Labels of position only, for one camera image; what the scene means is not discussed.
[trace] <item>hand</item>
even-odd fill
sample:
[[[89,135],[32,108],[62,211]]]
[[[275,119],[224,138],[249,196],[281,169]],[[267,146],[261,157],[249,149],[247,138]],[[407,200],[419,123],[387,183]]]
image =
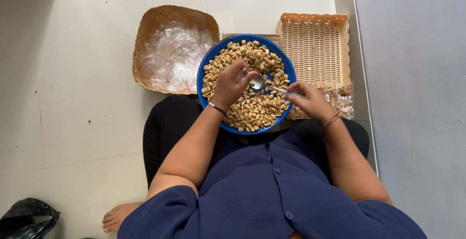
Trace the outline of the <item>hand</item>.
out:
[[[335,113],[332,105],[323,98],[321,91],[311,84],[298,81],[290,85],[287,90],[289,92],[296,90],[296,93],[304,95],[304,99],[291,95],[288,97],[288,100],[300,107],[311,118],[318,120],[322,124],[326,123]]]
[[[237,60],[226,67],[218,76],[212,103],[223,111],[230,109],[230,106],[243,95],[251,78],[257,74],[255,71],[250,71],[246,78],[241,81],[238,78],[238,73],[244,68],[249,69],[249,64]]]

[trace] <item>gray wall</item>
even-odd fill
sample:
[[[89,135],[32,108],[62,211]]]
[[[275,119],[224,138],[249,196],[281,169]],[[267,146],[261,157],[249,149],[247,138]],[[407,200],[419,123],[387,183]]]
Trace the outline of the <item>gray wall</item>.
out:
[[[356,0],[380,177],[429,238],[466,237],[466,0]]]

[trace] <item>woven bamboo basket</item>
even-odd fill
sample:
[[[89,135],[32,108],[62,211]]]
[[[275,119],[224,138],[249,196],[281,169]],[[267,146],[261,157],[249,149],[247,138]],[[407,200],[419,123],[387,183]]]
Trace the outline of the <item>woven bamboo basket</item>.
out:
[[[277,25],[296,79],[350,83],[348,16],[283,13]]]
[[[142,62],[140,56],[146,56],[146,43],[154,34],[155,30],[169,21],[177,21],[186,24],[188,27],[198,29],[208,29],[212,39],[217,43],[220,41],[218,24],[213,16],[199,10],[179,7],[174,5],[163,5],[149,9],[144,13],[136,35],[136,43],[133,52],[132,72],[134,80],[140,86],[161,93],[192,94],[185,89],[183,92],[170,92],[164,89],[154,89],[144,82],[144,75],[141,72]]]

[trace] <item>black pants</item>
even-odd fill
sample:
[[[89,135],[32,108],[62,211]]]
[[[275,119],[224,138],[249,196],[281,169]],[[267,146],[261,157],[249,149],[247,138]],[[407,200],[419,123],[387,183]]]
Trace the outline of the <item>black pants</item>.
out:
[[[171,95],[157,103],[150,111],[143,134],[144,167],[148,187],[167,154],[189,130],[202,111],[202,106],[199,103],[182,95]],[[366,130],[355,121],[343,119],[343,122],[356,146],[367,158],[369,135]],[[318,154],[323,165],[321,169],[331,182],[322,126],[317,120],[308,119],[294,125],[291,130]],[[262,144],[272,141],[281,133],[283,131],[248,135],[248,142],[250,144]],[[229,136],[233,136],[233,134],[220,128],[213,149],[211,167]]]

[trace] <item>blue tray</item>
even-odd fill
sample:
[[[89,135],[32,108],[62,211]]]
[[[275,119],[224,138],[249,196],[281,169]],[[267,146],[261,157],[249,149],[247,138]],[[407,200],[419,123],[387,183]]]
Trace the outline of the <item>blue tray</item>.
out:
[[[288,57],[285,55],[285,53],[283,53],[283,51],[280,49],[280,47],[278,47],[271,40],[268,40],[268,39],[266,39],[264,37],[261,37],[261,36],[258,36],[258,35],[253,35],[253,34],[233,35],[230,38],[224,39],[224,40],[220,41],[219,43],[217,43],[215,46],[213,46],[209,51],[207,51],[206,55],[204,56],[204,58],[201,61],[201,65],[199,66],[199,70],[198,70],[197,88],[198,88],[199,100],[200,100],[201,105],[202,105],[203,108],[205,108],[208,105],[207,98],[202,96],[202,92],[201,92],[201,89],[204,86],[204,83],[202,81],[202,79],[204,78],[204,75],[205,75],[204,74],[204,66],[209,64],[209,61],[213,60],[215,58],[215,56],[219,55],[219,52],[222,49],[226,49],[228,43],[230,43],[230,42],[241,43],[241,40],[246,40],[247,42],[258,41],[260,43],[260,45],[265,45],[267,47],[267,49],[270,50],[271,53],[275,53],[279,58],[282,59],[285,74],[288,75],[288,80],[290,81],[290,83],[288,85],[291,85],[293,82],[296,81],[296,74],[294,73],[294,69],[293,69],[293,65],[291,64],[291,61],[288,59]],[[273,80],[273,78],[270,76],[270,72],[267,72],[265,74],[271,80]],[[246,131],[239,132],[237,128],[230,127],[230,125],[228,125],[224,121],[220,124],[220,127],[227,130],[227,131],[229,131],[229,132],[231,132],[231,133],[238,134],[238,135],[257,135],[257,134],[260,134],[260,133],[265,133],[266,131],[274,128],[279,123],[281,123],[285,119],[285,117],[287,117],[287,115],[291,111],[292,107],[293,107],[293,104],[290,103],[290,105],[288,107],[288,110],[286,110],[283,113],[282,116],[276,118],[277,124],[275,124],[274,126],[267,126],[267,127],[264,127],[264,128],[260,128],[258,131],[249,132],[249,133],[246,132]]]

